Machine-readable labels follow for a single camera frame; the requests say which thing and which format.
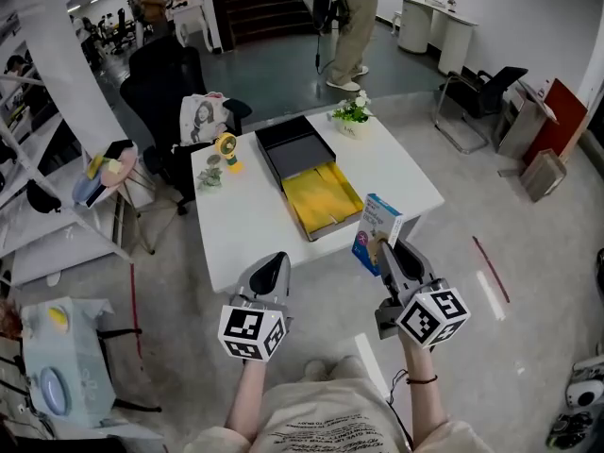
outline red board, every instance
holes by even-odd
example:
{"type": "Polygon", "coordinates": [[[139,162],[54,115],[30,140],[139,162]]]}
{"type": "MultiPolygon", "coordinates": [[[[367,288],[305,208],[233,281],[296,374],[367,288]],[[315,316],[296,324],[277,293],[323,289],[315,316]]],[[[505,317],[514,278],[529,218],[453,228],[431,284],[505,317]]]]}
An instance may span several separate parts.
{"type": "Polygon", "coordinates": [[[546,149],[553,149],[556,156],[559,156],[575,133],[579,132],[579,127],[587,114],[585,106],[558,79],[554,80],[545,103],[554,111],[559,124],[549,119],[545,121],[523,157],[526,165],[532,163],[539,151],[546,149]]]}

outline white tape line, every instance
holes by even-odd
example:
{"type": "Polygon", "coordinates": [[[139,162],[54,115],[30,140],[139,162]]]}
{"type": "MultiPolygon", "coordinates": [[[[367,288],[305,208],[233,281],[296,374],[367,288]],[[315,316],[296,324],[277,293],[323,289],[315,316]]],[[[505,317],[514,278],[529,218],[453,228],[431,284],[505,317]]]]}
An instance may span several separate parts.
{"type": "Polygon", "coordinates": [[[369,378],[376,385],[377,390],[380,392],[382,397],[389,397],[390,390],[386,385],[384,376],[381,374],[378,361],[376,360],[376,356],[374,355],[374,351],[371,348],[371,345],[369,344],[369,340],[367,339],[366,334],[363,333],[356,336],[355,343],[357,343],[357,348],[359,349],[359,356],[361,356],[361,360],[365,365],[365,369],[367,370],[369,378]]]}
{"type": "Polygon", "coordinates": [[[476,277],[478,279],[478,282],[480,283],[480,286],[482,287],[482,291],[484,291],[484,294],[487,296],[487,299],[489,300],[489,304],[491,305],[491,309],[493,309],[493,314],[495,315],[495,319],[498,321],[504,320],[506,318],[506,314],[503,311],[503,309],[501,308],[501,304],[499,304],[499,301],[497,300],[495,291],[489,285],[489,281],[487,280],[487,277],[482,273],[481,270],[478,270],[476,272],[476,277]]]}

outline small plant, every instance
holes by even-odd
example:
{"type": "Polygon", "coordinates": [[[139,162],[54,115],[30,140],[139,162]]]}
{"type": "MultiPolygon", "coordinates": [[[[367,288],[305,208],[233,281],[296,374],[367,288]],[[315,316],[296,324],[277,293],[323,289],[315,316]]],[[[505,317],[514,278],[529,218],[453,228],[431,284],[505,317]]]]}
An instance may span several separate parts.
{"type": "Polygon", "coordinates": [[[343,121],[366,123],[372,115],[366,107],[368,104],[371,104],[371,101],[367,98],[367,92],[361,89],[356,98],[342,101],[339,104],[340,108],[333,111],[333,117],[343,121]]]}
{"type": "Polygon", "coordinates": [[[203,191],[204,189],[208,188],[221,187],[222,183],[220,182],[220,175],[222,173],[222,170],[218,166],[210,166],[210,168],[206,168],[197,177],[197,179],[199,179],[197,188],[203,191]]]}

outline potted plant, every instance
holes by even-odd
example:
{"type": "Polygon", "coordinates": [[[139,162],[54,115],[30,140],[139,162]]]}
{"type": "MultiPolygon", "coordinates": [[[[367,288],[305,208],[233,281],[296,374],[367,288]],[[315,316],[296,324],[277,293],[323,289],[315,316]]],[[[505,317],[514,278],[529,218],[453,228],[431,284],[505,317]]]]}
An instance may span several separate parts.
{"type": "Polygon", "coordinates": [[[369,118],[372,114],[367,108],[368,104],[371,101],[364,90],[360,90],[354,99],[342,101],[332,114],[336,129],[354,140],[363,139],[371,127],[369,118]]]}

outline staircase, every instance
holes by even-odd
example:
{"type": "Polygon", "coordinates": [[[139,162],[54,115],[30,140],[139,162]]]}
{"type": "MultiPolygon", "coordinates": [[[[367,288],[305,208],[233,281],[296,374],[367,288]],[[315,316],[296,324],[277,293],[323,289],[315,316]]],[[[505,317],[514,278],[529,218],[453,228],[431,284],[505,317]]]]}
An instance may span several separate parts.
{"type": "Polygon", "coordinates": [[[282,35],[315,33],[302,0],[224,0],[236,45],[282,35]]]}

